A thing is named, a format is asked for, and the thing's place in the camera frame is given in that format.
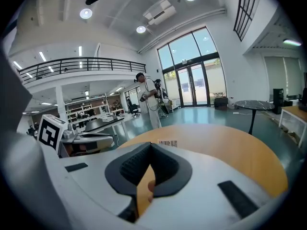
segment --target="office chair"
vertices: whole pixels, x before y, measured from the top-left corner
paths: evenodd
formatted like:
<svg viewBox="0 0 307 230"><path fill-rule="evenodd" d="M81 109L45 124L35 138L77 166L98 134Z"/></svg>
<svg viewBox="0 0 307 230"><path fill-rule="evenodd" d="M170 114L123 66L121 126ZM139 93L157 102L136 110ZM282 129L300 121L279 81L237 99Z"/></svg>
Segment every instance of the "office chair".
<svg viewBox="0 0 307 230"><path fill-rule="evenodd" d="M139 111L139 108L138 108L138 106L137 106L136 104L133 104L133 105L130 106L130 112L131 112L131 113L134 113L134 114L132 115L132 117L138 117L138 116L140 116L140 114L138 114L138 111Z"/></svg>

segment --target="floor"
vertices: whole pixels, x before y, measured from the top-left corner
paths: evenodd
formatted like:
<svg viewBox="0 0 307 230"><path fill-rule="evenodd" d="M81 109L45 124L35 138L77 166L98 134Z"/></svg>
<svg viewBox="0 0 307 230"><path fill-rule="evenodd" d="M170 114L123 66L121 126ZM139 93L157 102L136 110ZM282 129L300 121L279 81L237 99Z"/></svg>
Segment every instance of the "floor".
<svg viewBox="0 0 307 230"><path fill-rule="evenodd" d="M129 117L128 119L125 124L130 139L152 129L148 114L140 115L133 119ZM221 111L215 110L213 107L178 108L169 114L168 118L160 119L160 121L163 127L189 123L219 124L248 132L251 122L251 110L228 109L227 111ZM118 145L120 146L126 142L122 125L115 126L115 130L118 134ZM107 128L104 132L113 134L112 128ZM275 122L261 112L256 113L253 136L263 141L280 159L287 174L289 186L291 186L302 164L306 144L303 144L302 149L298 149L291 138L281 131Z"/></svg>

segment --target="vent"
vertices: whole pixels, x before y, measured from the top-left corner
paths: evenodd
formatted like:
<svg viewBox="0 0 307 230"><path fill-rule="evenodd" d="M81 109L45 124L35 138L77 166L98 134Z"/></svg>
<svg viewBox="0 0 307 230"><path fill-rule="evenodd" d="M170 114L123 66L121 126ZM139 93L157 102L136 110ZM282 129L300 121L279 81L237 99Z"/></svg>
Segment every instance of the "vent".
<svg viewBox="0 0 307 230"><path fill-rule="evenodd" d="M149 20L148 24L160 24L176 13L175 7L168 0L160 0L151 6L143 16Z"/></svg>

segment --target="glass door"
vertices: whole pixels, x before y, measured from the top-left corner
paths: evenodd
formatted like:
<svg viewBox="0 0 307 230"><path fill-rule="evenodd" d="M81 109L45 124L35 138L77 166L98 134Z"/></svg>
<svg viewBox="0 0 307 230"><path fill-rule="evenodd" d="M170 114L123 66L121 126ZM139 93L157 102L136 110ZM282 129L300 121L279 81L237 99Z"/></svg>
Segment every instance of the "glass door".
<svg viewBox="0 0 307 230"><path fill-rule="evenodd" d="M181 107L209 106L209 88L204 64L194 64L177 70Z"/></svg>

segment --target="sticker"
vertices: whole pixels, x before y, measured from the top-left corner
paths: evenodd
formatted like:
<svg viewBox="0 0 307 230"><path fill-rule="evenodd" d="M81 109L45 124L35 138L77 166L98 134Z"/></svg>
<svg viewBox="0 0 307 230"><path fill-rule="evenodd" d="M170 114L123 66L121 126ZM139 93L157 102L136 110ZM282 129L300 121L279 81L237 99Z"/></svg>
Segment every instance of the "sticker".
<svg viewBox="0 0 307 230"><path fill-rule="evenodd" d="M177 141L176 140L158 140L158 143L161 145L171 146L177 148Z"/></svg>

